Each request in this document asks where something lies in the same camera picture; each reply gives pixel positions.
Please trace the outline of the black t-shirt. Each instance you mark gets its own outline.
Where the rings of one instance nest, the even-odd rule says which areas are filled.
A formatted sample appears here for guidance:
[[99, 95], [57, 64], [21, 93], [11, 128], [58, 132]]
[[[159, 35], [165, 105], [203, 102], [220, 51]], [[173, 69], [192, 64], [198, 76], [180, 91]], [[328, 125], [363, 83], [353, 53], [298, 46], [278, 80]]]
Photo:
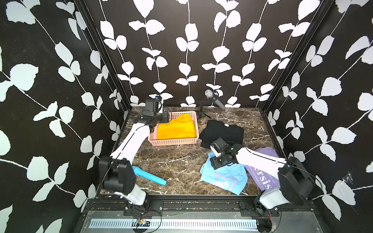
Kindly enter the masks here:
[[201, 147], [210, 149], [212, 142], [218, 138], [222, 138], [226, 143], [233, 145], [234, 143], [243, 144], [244, 129], [237, 125], [228, 125], [222, 121], [209, 120], [207, 126], [200, 133]]

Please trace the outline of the light blue t-shirt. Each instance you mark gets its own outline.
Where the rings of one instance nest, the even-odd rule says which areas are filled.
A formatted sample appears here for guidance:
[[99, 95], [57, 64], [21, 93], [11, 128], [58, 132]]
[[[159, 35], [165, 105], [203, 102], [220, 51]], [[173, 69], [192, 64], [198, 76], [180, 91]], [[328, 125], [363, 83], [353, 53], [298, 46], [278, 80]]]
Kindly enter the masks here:
[[201, 180], [220, 187], [221, 189], [239, 195], [247, 185], [248, 176], [244, 165], [231, 164], [219, 169], [212, 167], [211, 158], [215, 158], [213, 151], [208, 153], [208, 159], [201, 167]]

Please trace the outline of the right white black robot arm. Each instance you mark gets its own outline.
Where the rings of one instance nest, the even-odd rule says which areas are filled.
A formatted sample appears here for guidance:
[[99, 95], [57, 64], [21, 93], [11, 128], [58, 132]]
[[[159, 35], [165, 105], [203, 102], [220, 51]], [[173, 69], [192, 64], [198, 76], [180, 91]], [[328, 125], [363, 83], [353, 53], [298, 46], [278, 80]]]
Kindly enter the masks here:
[[222, 138], [212, 142], [215, 156], [210, 159], [214, 169], [229, 164], [242, 164], [271, 175], [279, 186], [262, 191], [254, 200], [252, 210], [258, 215], [268, 213], [283, 204], [302, 206], [315, 186], [316, 177], [306, 171], [295, 157], [276, 158], [251, 150], [241, 144], [229, 145]]

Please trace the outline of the yellow t-shirt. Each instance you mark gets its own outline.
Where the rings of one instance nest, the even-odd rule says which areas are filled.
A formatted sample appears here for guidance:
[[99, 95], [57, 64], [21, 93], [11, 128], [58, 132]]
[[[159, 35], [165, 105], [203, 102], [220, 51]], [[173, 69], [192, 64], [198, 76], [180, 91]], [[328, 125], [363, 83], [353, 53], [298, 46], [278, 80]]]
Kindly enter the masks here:
[[189, 114], [182, 114], [169, 123], [160, 124], [157, 129], [157, 140], [195, 138], [194, 122]]

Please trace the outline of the pink perforated plastic basket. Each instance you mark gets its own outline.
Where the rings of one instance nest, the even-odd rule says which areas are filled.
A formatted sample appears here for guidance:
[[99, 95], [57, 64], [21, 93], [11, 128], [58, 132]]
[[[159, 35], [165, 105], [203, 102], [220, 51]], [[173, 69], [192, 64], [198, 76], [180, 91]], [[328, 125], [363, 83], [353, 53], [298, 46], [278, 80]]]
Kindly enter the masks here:
[[169, 123], [157, 124], [148, 141], [153, 146], [196, 144], [199, 138], [195, 111], [169, 113]]

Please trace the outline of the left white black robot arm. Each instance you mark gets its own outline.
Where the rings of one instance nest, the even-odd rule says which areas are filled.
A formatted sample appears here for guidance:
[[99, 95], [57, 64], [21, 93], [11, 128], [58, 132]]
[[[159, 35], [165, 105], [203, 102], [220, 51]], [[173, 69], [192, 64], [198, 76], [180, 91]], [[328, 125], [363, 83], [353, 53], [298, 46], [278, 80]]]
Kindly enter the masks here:
[[168, 122], [169, 112], [163, 111], [162, 97], [147, 100], [145, 110], [132, 125], [124, 141], [110, 156], [100, 160], [99, 178], [102, 189], [124, 198], [132, 205], [144, 209], [149, 207], [149, 195], [136, 184], [132, 164], [139, 148], [157, 124]]

